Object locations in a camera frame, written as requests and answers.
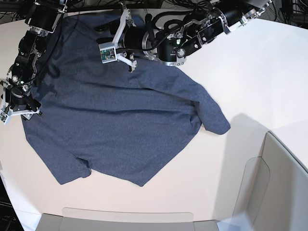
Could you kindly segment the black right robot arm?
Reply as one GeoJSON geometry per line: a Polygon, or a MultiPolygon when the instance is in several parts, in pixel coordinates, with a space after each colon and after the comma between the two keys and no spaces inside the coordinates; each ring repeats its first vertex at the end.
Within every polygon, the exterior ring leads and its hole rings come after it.
{"type": "Polygon", "coordinates": [[[53,33],[59,20],[67,11],[65,0],[25,0],[18,13],[24,16],[29,30],[18,45],[18,55],[9,68],[3,87],[0,104],[0,120],[8,123],[13,116],[30,120],[34,114],[42,115],[41,104],[31,95],[39,72],[37,60],[46,51],[47,36],[53,33]]]}

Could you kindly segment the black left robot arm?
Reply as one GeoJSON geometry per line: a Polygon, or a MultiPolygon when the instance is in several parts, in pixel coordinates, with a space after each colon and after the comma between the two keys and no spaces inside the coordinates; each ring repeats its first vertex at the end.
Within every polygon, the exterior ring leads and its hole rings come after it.
{"type": "Polygon", "coordinates": [[[244,26],[258,18],[270,0],[219,0],[194,3],[190,11],[169,11],[153,16],[148,13],[144,26],[136,26],[129,9],[124,8],[119,27],[109,45],[100,45],[103,63],[121,61],[134,71],[135,55],[167,66],[180,66],[186,58],[212,42],[218,35],[229,34],[234,25],[244,26]]]}

